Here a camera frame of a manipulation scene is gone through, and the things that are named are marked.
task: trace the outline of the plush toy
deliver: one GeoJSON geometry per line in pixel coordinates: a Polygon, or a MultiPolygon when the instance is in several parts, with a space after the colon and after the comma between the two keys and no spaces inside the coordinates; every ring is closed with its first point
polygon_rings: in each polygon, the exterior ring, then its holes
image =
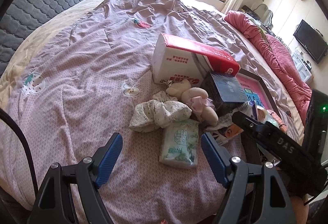
{"type": "Polygon", "coordinates": [[[196,115],[198,121],[205,121],[211,126],[218,124],[218,115],[214,111],[215,107],[208,98],[206,90],[193,87],[187,79],[181,82],[173,83],[166,89],[166,93],[175,96],[179,101],[183,102],[196,115]]]}

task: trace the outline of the silver bolt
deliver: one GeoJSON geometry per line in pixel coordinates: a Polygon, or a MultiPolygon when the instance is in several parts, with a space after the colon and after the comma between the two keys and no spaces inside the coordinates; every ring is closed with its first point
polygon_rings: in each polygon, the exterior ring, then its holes
{"type": "Polygon", "coordinates": [[[240,158],[239,158],[238,156],[233,156],[233,157],[231,158],[231,160],[232,160],[232,162],[234,162],[234,163],[239,163],[239,162],[240,162],[240,158]]]}
{"type": "Polygon", "coordinates": [[[85,158],[83,158],[83,163],[85,163],[85,164],[89,164],[89,163],[91,163],[91,161],[92,161],[92,158],[91,157],[85,157],[85,158]]]}
{"type": "Polygon", "coordinates": [[[58,168],[58,163],[57,162],[52,163],[50,167],[53,169],[58,168]]]}
{"type": "Polygon", "coordinates": [[[271,162],[265,162],[265,166],[267,167],[267,168],[273,168],[273,164],[271,163],[271,162]]]}

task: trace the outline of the pink bed sheet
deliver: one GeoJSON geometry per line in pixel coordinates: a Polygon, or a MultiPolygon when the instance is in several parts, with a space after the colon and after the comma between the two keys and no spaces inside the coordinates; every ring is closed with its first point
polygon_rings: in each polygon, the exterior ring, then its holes
{"type": "Polygon", "coordinates": [[[312,91],[302,81],[291,55],[275,37],[266,34],[262,37],[259,28],[244,13],[229,11],[224,20],[244,34],[263,56],[273,72],[286,87],[305,125],[306,112],[309,107],[312,91]]]}

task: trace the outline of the television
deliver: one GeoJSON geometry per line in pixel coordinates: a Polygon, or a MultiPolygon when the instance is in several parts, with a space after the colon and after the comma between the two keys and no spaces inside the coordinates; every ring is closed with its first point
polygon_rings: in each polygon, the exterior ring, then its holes
{"type": "Polygon", "coordinates": [[[298,25],[294,37],[317,64],[327,54],[328,45],[322,35],[304,20],[298,25]]]}

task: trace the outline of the red and white box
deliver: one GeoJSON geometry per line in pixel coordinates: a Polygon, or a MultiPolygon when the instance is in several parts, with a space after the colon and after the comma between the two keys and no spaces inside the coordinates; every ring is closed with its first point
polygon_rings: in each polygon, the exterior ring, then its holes
{"type": "Polygon", "coordinates": [[[226,51],[164,33],[158,37],[151,67],[155,83],[188,79],[194,87],[201,85],[209,71],[235,76],[240,69],[226,51]]]}

